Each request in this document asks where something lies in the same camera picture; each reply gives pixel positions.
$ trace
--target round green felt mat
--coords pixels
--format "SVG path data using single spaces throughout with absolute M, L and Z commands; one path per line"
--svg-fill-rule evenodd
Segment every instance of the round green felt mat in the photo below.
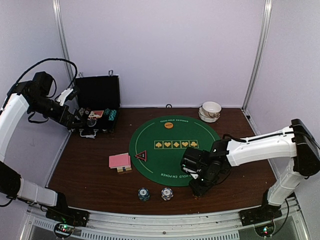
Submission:
M 136 169 L 146 178 L 158 184 L 182 187 L 191 180 L 180 168 L 186 148 L 210 151 L 218 139 L 218 134 L 200 120 L 180 115 L 162 116 L 147 121 L 135 131 L 129 154 Z M 135 157 L 144 151 L 147 161 Z

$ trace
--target open case lid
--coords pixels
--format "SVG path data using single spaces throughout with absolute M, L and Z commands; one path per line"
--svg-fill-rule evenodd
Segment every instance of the open case lid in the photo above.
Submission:
M 77 95 L 80 108 L 104 110 L 120 107 L 118 75 L 76 78 L 75 85 L 80 88 Z

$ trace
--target ventilation grille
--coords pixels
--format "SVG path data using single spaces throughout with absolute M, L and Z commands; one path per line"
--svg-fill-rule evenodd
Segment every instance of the ventilation grille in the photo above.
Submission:
M 33 222 L 34 226 L 40 227 L 42 229 L 46 229 L 49 231 L 53 231 L 55 227 L 55 223 L 35 218 Z M 128 236 L 121 236 L 121 235 L 112 235 L 102 232 L 95 232 L 90 229 L 79 229 L 79 232 L 72 235 L 76 239 L 82 240 L 163 240 L 162 237 L 128 237 Z M 166 237 L 166 240 L 240 240 L 239 232 L 231 231 L 226 233 L 219 233 L 219 234 L 212 234 L 212 235 L 205 235 L 201 237 Z
M 156 240 L 163 239 L 158 237 L 127 237 L 127 236 L 112 236 L 110 234 L 103 233 L 93 233 L 86 230 L 82 230 L 81 238 L 84 240 Z M 166 237 L 165 239 L 175 239 L 175 240 L 240 240 L 238 231 L 232 231 L 221 234 L 214 234 L 204 237 L 195 237 L 195 238 L 180 238 L 180 237 Z
M 43 229 L 48 229 L 48 230 L 54 230 L 54 224 L 52 222 L 42 220 L 42 219 L 35 219 L 33 222 L 33 225 L 43 228 Z

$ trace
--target teal poker chip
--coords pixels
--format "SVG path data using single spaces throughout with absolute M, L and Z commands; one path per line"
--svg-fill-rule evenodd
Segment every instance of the teal poker chip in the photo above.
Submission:
M 117 115 L 117 110 L 111 110 L 109 114 L 109 121 L 114 121 Z
M 104 110 L 103 115 L 108 116 L 110 114 L 110 112 L 111 112 L 111 109 L 107 108 Z
M 150 199 L 150 193 L 149 190 L 146 189 L 145 187 L 140 188 L 138 190 L 138 197 L 141 201 L 145 202 L 148 201 Z

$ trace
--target orange chip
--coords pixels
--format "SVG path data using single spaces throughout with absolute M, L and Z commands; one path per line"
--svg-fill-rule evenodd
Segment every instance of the orange chip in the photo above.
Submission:
M 173 124 L 172 122 L 166 122 L 166 123 L 164 124 L 164 127 L 165 127 L 166 129 L 172 129 L 172 128 L 174 127 L 174 124 Z

